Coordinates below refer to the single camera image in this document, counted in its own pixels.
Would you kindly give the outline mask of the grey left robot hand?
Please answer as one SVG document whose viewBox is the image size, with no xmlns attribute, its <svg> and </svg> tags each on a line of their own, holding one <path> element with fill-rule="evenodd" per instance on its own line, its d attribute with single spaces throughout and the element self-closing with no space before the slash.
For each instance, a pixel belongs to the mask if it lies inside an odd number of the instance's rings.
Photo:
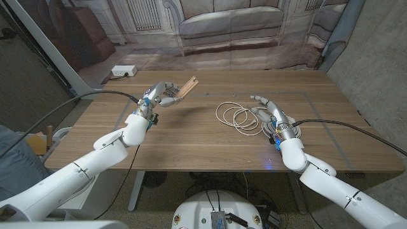
<svg viewBox="0 0 407 229">
<path fill-rule="evenodd" d="M 149 120 L 154 114 L 153 109 L 156 105 L 165 108 L 181 102 L 183 98 L 176 97 L 178 91 L 180 91 L 180 88 L 171 82 L 160 81 L 154 84 L 145 91 L 137 103 L 138 108 L 134 110 L 133 114 Z"/>
</svg>

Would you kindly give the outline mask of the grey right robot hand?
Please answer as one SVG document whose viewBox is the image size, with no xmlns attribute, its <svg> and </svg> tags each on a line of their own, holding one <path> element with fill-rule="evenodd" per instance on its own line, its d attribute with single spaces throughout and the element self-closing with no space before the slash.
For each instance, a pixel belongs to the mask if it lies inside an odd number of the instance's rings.
<svg viewBox="0 0 407 229">
<path fill-rule="evenodd" d="M 268 112 L 271 113 L 271 116 L 267 115 L 263 111 L 258 110 L 257 108 L 250 108 L 250 110 L 253 113 L 256 113 L 263 122 L 266 123 L 275 122 L 276 133 L 282 139 L 282 141 L 296 138 L 296 135 L 289 124 L 287 116 L 285 115 L 283 110 L 281 110 L 281 108 L 278 107 L 278 105 L 258 95 L 252 95 L 251 98 L 260 101 L 262 104 L 264 104 L 267 107 Z"/>
</svg>

